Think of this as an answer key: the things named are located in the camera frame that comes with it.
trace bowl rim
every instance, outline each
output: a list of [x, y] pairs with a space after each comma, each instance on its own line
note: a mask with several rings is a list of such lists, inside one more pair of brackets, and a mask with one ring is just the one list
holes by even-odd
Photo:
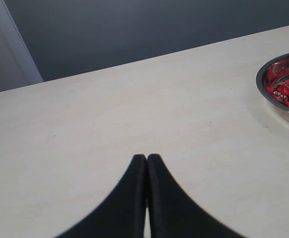
[[257, 88], [259, 90], [259, 92], [270, 102], [272, 103], [273, 105], [275, 105], [276, 107], [286, 111], [286, 112], [289, 112], [289, 107], [287, 107], [286, 105], [278, 102], [276, 99], [274, 99], [269, 93], [268, 91], [266, 90], [265, 86], [264, 86], [264, 83], [263, 83], [263, 76], [267, 70], [267, 68], [272, 65], [273, 63], [277, 62], [278, 60], [281, 60], [285, 57], [289, 56], [289, 53], [287, 54], [284, 54], [282, 56], [278, 56], [270, 61], [268, 61], [267, 63], [265, 63], [261, 68], [260, 70], [258, 71], [257, 75], [256, 75], [256, 85], [257, 85]]

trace metal bowl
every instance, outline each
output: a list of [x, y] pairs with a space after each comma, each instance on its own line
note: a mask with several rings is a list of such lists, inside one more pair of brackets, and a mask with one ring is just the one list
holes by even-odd
[[264, 86], [264, 80], [267, 77], [267, 68], [272, 65], [273, 63], [285, 58], [289, 57], [289, 54], [285, 54], [283, 56], [279, 56], [261, 67], [261, 69], [258, 71], [257, 76], [256, 76], [256, 84], [258, 90], [261, 92], [261, 94], [270, 102], [273, 104], [274, 109], [276, 112], [283, 117], [285, 120], [289, 121], [289, 107], [285, 106], [284, 104], [278, 102], [276, 99], [274, 99], [266, 90]]

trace white table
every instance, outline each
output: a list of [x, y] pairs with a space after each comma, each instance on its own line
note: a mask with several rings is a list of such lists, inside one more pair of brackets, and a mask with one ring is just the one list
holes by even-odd
[[0, 93], [0, 238], [63, 232], [135, 153], [241, 234], [289, 238], [289, 123], [255, 85], [285, 53], [289, 26]]

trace white door frame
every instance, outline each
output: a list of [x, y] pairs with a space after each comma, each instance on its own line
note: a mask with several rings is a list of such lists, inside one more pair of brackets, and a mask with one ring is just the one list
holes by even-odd
[[4, 0], [0, 0], [0, 30], [29, 85], [44, 82], [29, 53]]

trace red candy wrapper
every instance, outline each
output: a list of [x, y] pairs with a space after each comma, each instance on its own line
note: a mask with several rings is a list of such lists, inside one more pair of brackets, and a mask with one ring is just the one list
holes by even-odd
[[268, 67], [265, 87], [271, 96], [289, 107], [289, 57]]

